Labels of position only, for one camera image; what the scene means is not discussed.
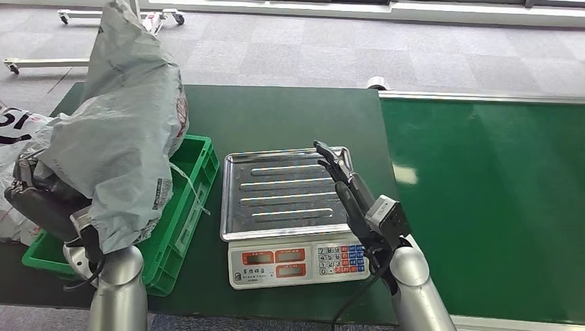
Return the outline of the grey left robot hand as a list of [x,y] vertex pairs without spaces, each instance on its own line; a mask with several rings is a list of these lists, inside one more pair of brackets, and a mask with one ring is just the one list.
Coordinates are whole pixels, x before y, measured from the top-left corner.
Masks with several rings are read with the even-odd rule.
[[4,190],[8,203],[31,222],[64,243],[79,239],[70,216],[91,204],[56,174],[41,179],[34,175],[39,160],[21,155],[15,162],[13,182]]

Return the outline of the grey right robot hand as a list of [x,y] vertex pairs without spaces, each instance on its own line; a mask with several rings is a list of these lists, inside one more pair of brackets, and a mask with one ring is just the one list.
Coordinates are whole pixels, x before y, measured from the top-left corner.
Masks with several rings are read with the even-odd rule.
[[382,235],[377,234],[366,221],[366,213],[373,206],[375,199],[362,178],[353,170],[345,152],[336,153],[325,143],[315,140],[313,146],[323,159],[318,164],[323,166],[335,183],[335,191],[342,202],[347,224],[359,239],[367,257],[387,260],[393,251]]

